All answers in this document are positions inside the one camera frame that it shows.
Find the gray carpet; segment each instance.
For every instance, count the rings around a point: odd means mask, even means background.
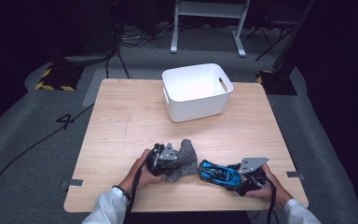
[[[185,30],[179,34],[176,54],[170,54],[171,37],[166,36],[142,47],[121,47],[121,55],[133,78],[161,79],[166,69],[217,63],[231,81],[255,82],[255,72],[271,69],[282,44],[255,62],[268,43],[258,32],[245,39],[250,31],[244,30],[241,39],[247,56],[240,58],[232,30],[235,27]],[[91,105],[106,76],[104,63],[99,63],[85,68],[77,91],[36,90],[34,87],[47,66],[28,76],[28,93],[0,118],[0,171],[23,150],[60,128],[56,119],[67,113],[75,116]],[[108,70],[109,77],[126,78],[117,56],[111,59]],[[297,70],[291,79],[298,96],[269,95],[268,99],[296,167],[306,177],[302,184],[310,201],[309,209],[322,223],[358,223],[358,202],[351,181],[312,110],[304,79]],[[87,214],[63,210],[66,192],[61,184],[72,177],[91,112],[92,108],[66,130],[33,147],[3,173],[0,223],[80,223],[85,218]],[[284,212],[277,213],[280,222],[285,223]],[[249,217],[255,217],[252,223],[266,223],[266,216],[266,211],[249,212]],[[195,217],[194,222],[202,223],[202,219]]]

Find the wooden table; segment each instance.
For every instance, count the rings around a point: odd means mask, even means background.
[[[174,123],[165,108],[162,80],[105,79],[98,93],[64,208],[90,212],[99,194],[118,184],[145,148],[155,143],[192,141],[199,162],[220,165],[242,157],[269,157],[268,165],[301,203],[308,199],[300,180],[289,178],[295,166],[261,85],[233,83],[225,111],[216,116]],[[139,189],[132,212],[235,211],[268,209],[269,203],[240,197],[235,191],[188,175]]]

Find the person's right hand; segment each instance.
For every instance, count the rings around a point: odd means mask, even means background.
[[[281,207],[284,207],[284,205],[289,200],[293,199],[293,196],[282,187],[281,182],[270,171],[269,166],[266,163],[264,163],[261,168],[266,173],[266,177],[274,184],[275,188],[277,188],[276,203],[279,204]],[[271,195],[271,186],[268,181],[266,181],[266,185],[262,189],[249,190],[248,192],[246,192],[246,196],[253,198],[261,198],[267,201],[271,200]]]

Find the white plastic basket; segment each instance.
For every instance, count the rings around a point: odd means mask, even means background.
[[[174,122],[222,113],[233,91],[226,73],[214,63],[166,70],[162,81],[165,105]]]

